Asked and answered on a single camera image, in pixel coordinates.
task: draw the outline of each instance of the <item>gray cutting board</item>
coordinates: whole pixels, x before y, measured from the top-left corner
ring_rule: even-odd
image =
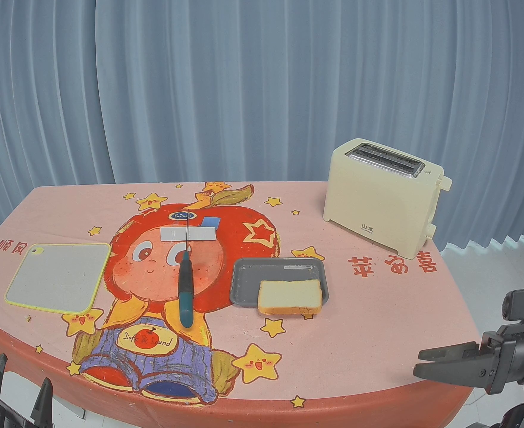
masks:
[[[94,304],[110,251],[107,243],[34,244],[4,299],[30,309],[84,314]]]

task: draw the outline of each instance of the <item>gray baking tray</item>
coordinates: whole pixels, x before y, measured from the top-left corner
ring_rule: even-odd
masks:
[[[258,306],[260,281],[308,281],[318,279],[322,303],[329,299],[325,268],[314,257],[276,257],[267,259],[238,259],[234,264],[230,301],[245,308]]]

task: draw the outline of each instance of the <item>red star outline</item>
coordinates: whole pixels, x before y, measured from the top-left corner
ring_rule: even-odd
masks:
[[[250,232],[250,234],[248,234],[247,237],[244,238],[244,241],[243,241],[244,243],[258,243],[258,244],[262,244],[269,248],[272,248],[274,246],[274,243],[276,242],[276,231],[274,228],[268,225],[263,218],[259,218],[258,221],[253,224],[243,223],[243,225]],[[256,238],[255,228],[259,228],[261,226],[263,226],[266,230],[271,232],[270,239]]]

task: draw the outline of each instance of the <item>cream toaster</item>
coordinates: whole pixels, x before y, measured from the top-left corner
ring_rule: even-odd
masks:
[[[440,190],[451,185],[441,166],[354,139],[331,156],[323,218],[413,259],[433,237]]]

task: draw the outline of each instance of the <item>cartoon eye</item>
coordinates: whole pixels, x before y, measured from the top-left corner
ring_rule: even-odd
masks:
[[[135,250],[133,251],[133,260],[145,260],[149,255],[151,255],[152,250],[153,243],[151,241],[143,241],[142,243],[138,244]]]
[[[180,264],[182,260],[182,253],[185,251],[186,243],[177,243],[166,256],[166,263],[172,267],[176,267]]]

